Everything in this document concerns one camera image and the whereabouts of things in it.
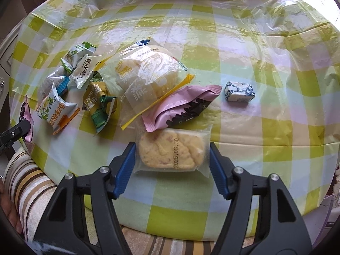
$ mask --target pink snack wrapper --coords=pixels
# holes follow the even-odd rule
[[[171,128],[197,117],[221,93],[220,85],[187,85],[142,114],[147,132]]]
[[[24,140],[24,142],[31,143],[32,137],[33,137],[34,122],[33,122],[32,116],[31,116],[30,106],[28,105],[28,102],[27,102],[27,96],[25,97],[23,105],[21,106],[19,121],[21,122],[24,119],[27,119],[30,122],[31,129],[26,135],[23,136],[23,140]]]

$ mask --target yellow tear strip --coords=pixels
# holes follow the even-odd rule
[[[130,120],[128,120],[125,124],[123,124],[121,126],[122,130],[126,129],[127,126],[133,122],[133,120],[135,120],[140,114],[143,114],[145,111],[147,111],[149,108],[153,107],[155,104],[161,102],[162,100],[164,100],[167,96],[169,96],[170,94],[172,94],[173,92],[177,91],[179,88],[181,88],[182,86],[190,83],[193,78],[195,77],[195,75],[190,75],[188,74],[184,80],[182,80],[179,84],[177,84],[174,88],[172,88],[171,90],[169,90],[167,93],[165,93],[162,97],[160,97],[158,100],[156,100],[155,102],[153,102],[150,106],[148,106],[146,109],[140,111],[138,114],[136,114],[133,118],[131,118]]]
[[[107,57],[106,59],[103,59],[102,61],[98,62],[93,71],[98,71],[99,69],[103,68],[106,61],[108,61],[112,56]]]

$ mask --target clear plastic table cover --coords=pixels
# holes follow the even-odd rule
[[[236,166],[279,174],[302,214],[315,209],[338,158],[340,48],[338,30],[302,0],[48,0],[20,29],[11,124],[26,95],[35,108],[39,85],[73,45],[88,41],[115,51],[148,36],[188,66],[194,84],[253,86],[249,104],[220,95],[183,128],[212,124],[211,140]],[[66,100],[82,104],[82,95],[71,89]],[[118,118],[119,110],[94,136],[88,112],[80,111],[53,136],[35,117],[31,156],[56,183],[69,171],[89,174],[135,140],[135,124],[122,131]],[[215,240],[229,206],[212,177],[197,171],[133,174],[114,203],[123,225],[188,240]],[[254,197],[247,235],[254,234],[257,208]]]

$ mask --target blue and white wrapper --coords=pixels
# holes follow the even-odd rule
[[[224,93],[229,102],[249,102],[255,97],[253,87],[243,82],[228,81]]]

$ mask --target yellow pastry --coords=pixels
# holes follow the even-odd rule
[[[140,139],[139,155],[151,168],[191,170],[204,160],[203,139],[190,131],[173,129],[144,133]]]

